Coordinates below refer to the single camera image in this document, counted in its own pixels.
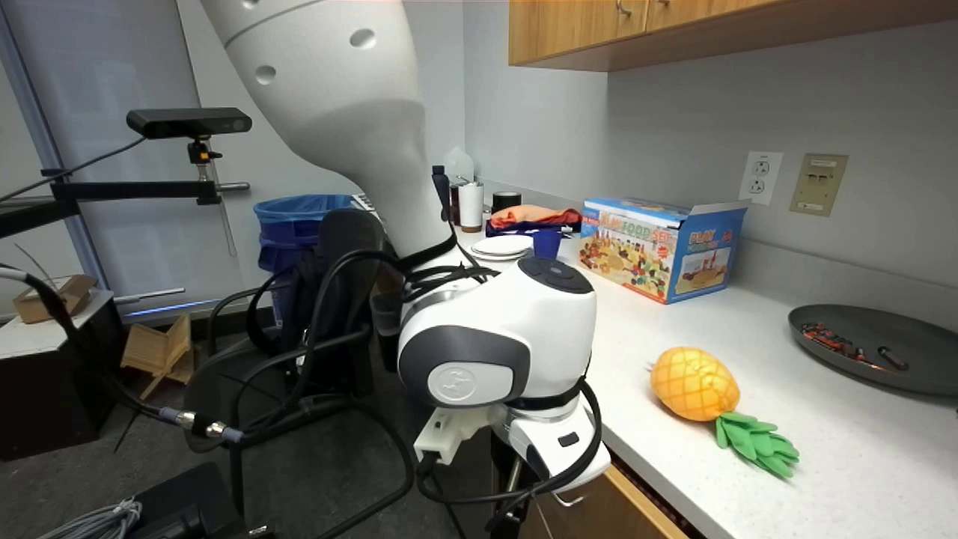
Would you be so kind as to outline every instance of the upper cabinet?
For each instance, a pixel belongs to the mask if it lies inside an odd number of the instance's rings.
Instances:
[[[958,17],[958,0],[509,0],[509,64],[614,71]]]

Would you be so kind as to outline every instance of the toy pineapple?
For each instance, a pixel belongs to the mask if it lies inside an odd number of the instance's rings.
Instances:
[[[736,377],[702,348],[672,348],[653,366],[657,398],[689,423],[717,423],[717,440],[721,449],[733,449],[742,462],[753,462],[783,480],[789,480],[801,462],[792,440],[780,435],[772,423],[733,414],[741,404]]]

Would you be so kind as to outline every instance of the outlet cover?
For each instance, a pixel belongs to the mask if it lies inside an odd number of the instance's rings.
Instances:
[[[780,184],[783,152],[750,152],[741,200],[772,205],[772,193]]]
[[[844,169],[844,152],[807,152],[804,175],[792,197],[792,211],[834,217]]]

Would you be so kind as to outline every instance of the dark plate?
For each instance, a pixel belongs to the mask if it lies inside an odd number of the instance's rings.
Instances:
[[[796,344],[856,381],[921,396],[958,396],[958,333],[877,308],[804,306]]]

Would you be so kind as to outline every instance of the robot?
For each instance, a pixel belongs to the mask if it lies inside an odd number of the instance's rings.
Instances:
[[[425,158],[425,109],[401,0],[205,0],[247,91],[284,145],[353,179],[412,266],[464,263]],[[406,306],[398,377],[439,407],[421,458],[452,464],[482,425],[537,471],[540,492],[609,467],[600,404],[585,398],[596,327],[591,281],[521,260]]]

